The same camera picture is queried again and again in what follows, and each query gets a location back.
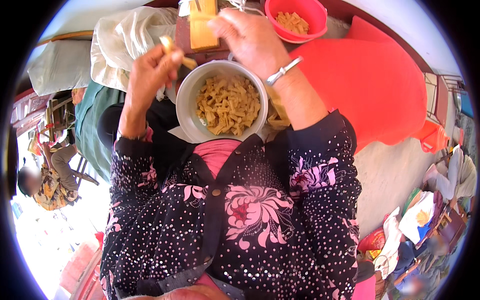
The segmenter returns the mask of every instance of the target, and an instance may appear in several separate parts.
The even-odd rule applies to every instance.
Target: white bowl
[[[251,127],[245,127],[240,136],[232,133],[214,135],[208,131],[207,127],[200,122],[199,117],[195,114],[198,108],[195,100],[200,88],[205,85],[206,79],[219,74],[239,74],[249,79],[259,93],[260,110],[258,111],[258,117],[253,121]],[[213,60],[195,68],[183,80],[177,94],[176,106],[180,127],[194,143],[225,138],[244,141],[250,135],[259,132],[265,124],[268,112],[268,96],[260,78],[243,65],[229,60]]]

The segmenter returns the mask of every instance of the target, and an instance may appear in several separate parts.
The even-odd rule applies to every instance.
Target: bracelet
[[[127,140],[132,140],[132,141],[141,141],[143,140],[146,136],[147,136],[147,132],[148,132],[148,121],[145,121],[145,131],[142,135],[139,135],[139,136],[124,136],[120,133],[120,130],[117,130],[117,139],[116,141],[118,142],[118,140],[122,137],[124,139],[127,139]]]
[[[267,80],[266,80],[266,83],[269,85],[269,86],[273,86],[273,84],[275,83],[275,81],[277,81],[280,77],[282,77],[283,75],[285,75],[285,73],[287,73],[288,70],[290,70],[291,68],[295,67],[298,63],[300,63],[301,61],[303,61],[303,57],[302,56],[298,56],[297,58],[295,58],[294,60],[292,60],[291,63],[289,63],[288,65],[286,65],[285,67],[281,67],[280,70],[278,70],[277,73],[273,74],[272,76],[268,77]]]

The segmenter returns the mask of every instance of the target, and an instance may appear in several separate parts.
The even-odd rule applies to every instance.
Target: bowl
[[[296,12],[309,24],[308,34],[299,35],[280,26],[275,20],[278,12]],[[278,36],[290,43],[306,43],[327,32],[327,9],[318,0],[266,0],[265,14]]]
[[[200,88],[205,85],[206,79],[225,73],[238,74],[249,79],[259,93],[260,110],[258,111],[258,117],[253,121],[251,127],[245,127],[240,136],[236,136],[233,133],[214,135],[208,131],[207,127],[200,122],[200,118],[195,114],[195,111],[198,109],[196,98]],[[213,60],[195,68],[185,77],[177,94],[176,106],[180,127],[194,143],[225,138],[244,141],[250,135],[259,132],[265,124],[268,112],[268,97],[262,81],[252,71],[234,61]]]

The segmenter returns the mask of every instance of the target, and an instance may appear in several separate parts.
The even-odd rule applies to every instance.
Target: floral shirt
[[[200,269],[227,295],[242,291],[233,299],[350,299],[355,148],[351,125],[334,111],[271,143],[248,137],[216,179],[188,150],[161,183],[152,144],[120,138],[101,265],[107,298],[158,296],[194,284],[190,271]]]
[[[34,195],[35,201],[46,210],[59,209],[74,202],[78,198],[78,191],[65,189],[60,182],[60,176],[54,169],[48,169],[46,164],[40,170],[42,187]]]

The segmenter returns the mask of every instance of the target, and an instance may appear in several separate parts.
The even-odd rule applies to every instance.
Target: wooden block
[[[216,15],[216,0],[198,0],[202,13]],[[195,1],[190,2],[190,13],[197,12]],[[214,37],[205,20],[190,21],[190,47],[194,51],[218,47],[218,38]]]

